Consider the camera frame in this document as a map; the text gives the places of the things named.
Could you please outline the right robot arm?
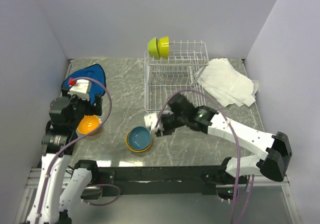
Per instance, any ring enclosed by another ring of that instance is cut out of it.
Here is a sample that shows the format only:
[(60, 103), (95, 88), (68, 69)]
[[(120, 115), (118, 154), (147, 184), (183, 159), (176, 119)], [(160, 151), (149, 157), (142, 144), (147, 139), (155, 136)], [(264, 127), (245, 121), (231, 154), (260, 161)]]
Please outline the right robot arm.
[(217, 136), (251, 152), (250, 156), (225, 158), (219, 171), (220, 180), (231, 183), (236, 177), (262, 174), (282, 182), (285, 178), (292, 149), (287, 134), (266, 133), (248, 127), (207, 106), (195, 107), (177, 93), (167, 100), (171, 112), (145, 115), (144, 123), (157, 136), (172, 134), (176, 128), (187, 126), (207, 135)]

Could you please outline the white wire dish rack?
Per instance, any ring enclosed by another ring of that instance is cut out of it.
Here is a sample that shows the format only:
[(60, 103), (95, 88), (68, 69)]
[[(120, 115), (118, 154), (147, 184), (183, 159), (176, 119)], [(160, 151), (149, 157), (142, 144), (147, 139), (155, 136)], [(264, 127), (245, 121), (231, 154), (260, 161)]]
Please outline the white wire dish rack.
[(155, 60), (144, 53), (144, 108), (160, 112), (169, 96), (179, 90), (203, 92), (197, 82), (208, 66), (209, 57), (203, 41), (169, 41), (168, 59)]

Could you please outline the green shallow bowl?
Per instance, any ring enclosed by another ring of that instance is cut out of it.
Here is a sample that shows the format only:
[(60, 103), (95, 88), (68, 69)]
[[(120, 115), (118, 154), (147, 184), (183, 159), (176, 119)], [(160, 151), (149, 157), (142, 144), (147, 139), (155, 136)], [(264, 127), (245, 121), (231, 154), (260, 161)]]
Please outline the green shallow bowl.
[(169, 47), (170, 41), (169, 37), (165, 36), (158, 40), (157, 47), (158, 47), (158, 54), (160, 58), (168, 59), (169, 57)]

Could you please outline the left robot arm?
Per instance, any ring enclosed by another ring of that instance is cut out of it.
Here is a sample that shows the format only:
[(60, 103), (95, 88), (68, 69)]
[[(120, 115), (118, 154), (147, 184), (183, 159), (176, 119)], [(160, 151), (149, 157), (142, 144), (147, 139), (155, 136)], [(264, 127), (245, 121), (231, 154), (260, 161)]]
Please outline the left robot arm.
[(40, 178), (26, 223), (71, 223), (72, 206), (80, 200), (84, 189), (101, 181), (96, 161), (80, 160), (74, 166), (71, 181), (62, 188), (74, 145), (79, 141), (77, 127), (86, 115), (102, 114), (102, 96), (97, 94), (94, 99), (66, 95), (51, 102), (50, 120), (41, 141)]

